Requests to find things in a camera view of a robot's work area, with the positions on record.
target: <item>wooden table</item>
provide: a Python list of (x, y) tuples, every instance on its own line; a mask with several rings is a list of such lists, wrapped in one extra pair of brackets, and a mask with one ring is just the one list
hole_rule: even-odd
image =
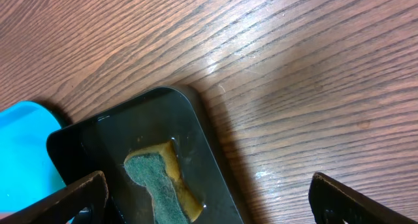
[(418, 0), (0, 0), (0, 110), (200, 91), (256, 223), (315, 171), (418, 219)]

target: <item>yellow sponge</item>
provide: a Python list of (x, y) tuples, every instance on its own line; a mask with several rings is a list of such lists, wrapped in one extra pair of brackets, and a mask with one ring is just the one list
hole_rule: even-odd
[[(156, 159), (155, 156), (162, 158), (164, 164), (161, 163), (161, 166), (165, 166), (165, 174), (155, 174), (155, 164), (158, 164), (158, 159)], [(195, 221), (203, 211), (202, 205), (196, 200), (196, 198), (193, 196), (193, 194), (190, 192), (182, 180), (180, 166), (177, 162), (176, 152), (174, 151), (171, 141), (147, 148), (142, 148), (130, 153), (126, 157), (124, 165), (131, 179), (133, 179), (139, 185), (147, 186), (148, 191), (150, 191), (148, 186), (151, 186), (149, 184), (154, 184), (154, 186), (167, 186), (164, 184), (164, 182), (162, 182), (163, 184), (156, 184), (154, 182), (156, 179), (158, 179), (158, 176), (161, 177), (167, 175), (170, 178), (172, 186), (176, 192), (174, 195), (177, 196), (182, 210), (188, 216), (190, 221)], [(165, 191), (164, 189), (153, 189), (153, 191), (160, 193), (167, 192), (167, 189), (165, 189)], [(152, 194), (151, 191), (150, 193), (151, 196), (153, 196), (155, 208), (155, 199), (157, 197), (161, 197), (161, 194)]]

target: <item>sponge piece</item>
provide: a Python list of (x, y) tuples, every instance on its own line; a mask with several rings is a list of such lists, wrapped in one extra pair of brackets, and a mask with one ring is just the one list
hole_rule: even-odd
[(171, 142), (132, 152), (124, 165), (132, 181), (146, 187), (152, 196), (154, 218), (158, 224), (187, 224), (202, 212), (202, 205), (181, 178)]

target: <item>blue plastic lid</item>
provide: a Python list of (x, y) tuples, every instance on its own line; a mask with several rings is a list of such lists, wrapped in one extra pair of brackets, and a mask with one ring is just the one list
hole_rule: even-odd
[(46, 151), (60, 129), (43, 106), (22, 101), (0, 112), (0, 212), (16, 212), (65, 187)]

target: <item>wooden surface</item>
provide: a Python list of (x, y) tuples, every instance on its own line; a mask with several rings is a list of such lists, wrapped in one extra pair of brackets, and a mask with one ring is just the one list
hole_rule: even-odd
[(256, 223), (322, 171), (418, 219), (418, 0), (0, 0), (0, 110), (201, 93)]

